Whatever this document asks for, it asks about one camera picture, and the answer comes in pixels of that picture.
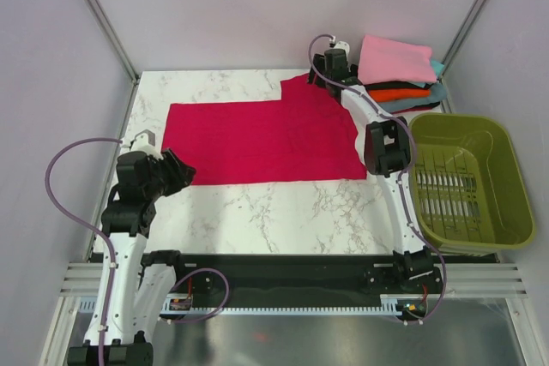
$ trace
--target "red towel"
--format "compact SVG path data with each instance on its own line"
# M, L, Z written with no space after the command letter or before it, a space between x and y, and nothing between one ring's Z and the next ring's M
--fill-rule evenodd
M283 100L171 105L162 147L197 185L364 179L349 113L305 76L281 84Z

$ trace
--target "teal cloth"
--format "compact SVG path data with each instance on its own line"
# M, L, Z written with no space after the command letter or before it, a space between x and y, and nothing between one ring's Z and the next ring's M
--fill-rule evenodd
M435 75L437 77L440 76L441 73L443 73L444 65L440 62L437 62L435 59L431 59L431 67L435 71ZM422 83L420 81L409 81L408 83L412 83L415 86L419 87L425 87L426 83Z
M415 106L429 105L430 103L437 103L446 99L446 97L448 96L446 87L444 87L440 83L435 83L434 85L432 85L429 91L430 91L429 96L427 96L426 98L399 99L399 100L393 100L392 102L380 103L379 105L389 113L393 113L395 111L405 111L406 109L410 109Z

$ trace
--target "gray wall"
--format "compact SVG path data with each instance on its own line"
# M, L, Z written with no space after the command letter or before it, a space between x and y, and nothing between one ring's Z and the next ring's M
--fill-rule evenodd
M458 111L493 117L511 134L538 224L519 263L549 344L549 2L490 0L451 66Z
M137 69L166 70L303 68L326 32L431 45L442 59L474 0L100 1Z
M45 168L74 140L117 133L130 81L83 0L0 0L0 10L0 363L27 366L86 239L47 199ZM84 219L112 149L78 149L55 170L61 202Z

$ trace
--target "plastic laundry basket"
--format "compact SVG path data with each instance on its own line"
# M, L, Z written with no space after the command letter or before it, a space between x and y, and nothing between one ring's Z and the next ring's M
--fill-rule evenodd
M410 123L418 147L412 196L443 252L519 249L535 224L509 135L487 117L428 113Z

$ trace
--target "white marble surface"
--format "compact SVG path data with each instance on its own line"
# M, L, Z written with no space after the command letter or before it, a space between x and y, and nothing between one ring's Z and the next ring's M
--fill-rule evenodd
M280 99L280 81L303 73L145 72L126 136L150 129L160 147L170 104ZM363 255L392 251L389 215L374 176L364 181L191 186L160 199L156 209L147 251ZM95 249L101 251L102 245Z

